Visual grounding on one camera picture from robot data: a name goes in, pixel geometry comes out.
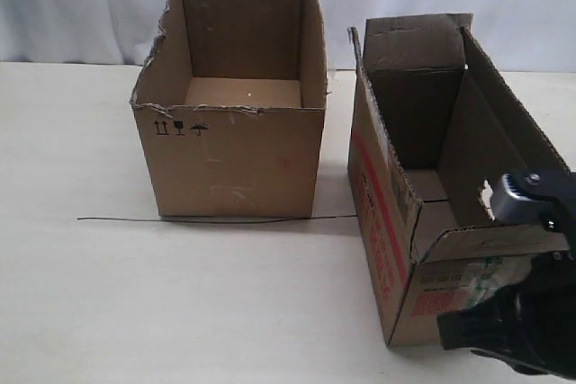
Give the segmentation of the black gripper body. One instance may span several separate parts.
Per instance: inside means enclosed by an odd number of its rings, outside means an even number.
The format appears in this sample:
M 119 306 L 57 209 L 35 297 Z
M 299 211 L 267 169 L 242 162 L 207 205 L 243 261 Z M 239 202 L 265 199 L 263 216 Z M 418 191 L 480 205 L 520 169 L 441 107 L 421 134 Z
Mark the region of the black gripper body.
M 558 251 L 531 260 L 527 276 L 491 296 L 519 296 L 521 345 L 514 351 L 471 352 L 525 375 L 575 373 L 575 255 Z

